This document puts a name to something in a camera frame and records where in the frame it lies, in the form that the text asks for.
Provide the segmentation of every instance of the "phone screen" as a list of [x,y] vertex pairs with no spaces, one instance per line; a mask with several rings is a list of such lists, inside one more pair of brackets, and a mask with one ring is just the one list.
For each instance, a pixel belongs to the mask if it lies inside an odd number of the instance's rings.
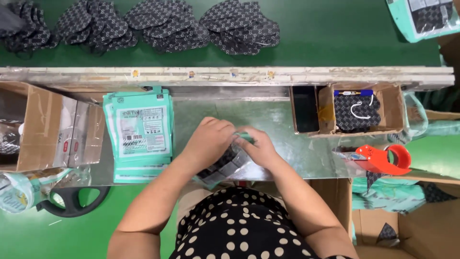
[[317,92],[324,86],[292,86],[291,101],[296,133],[319,131]]

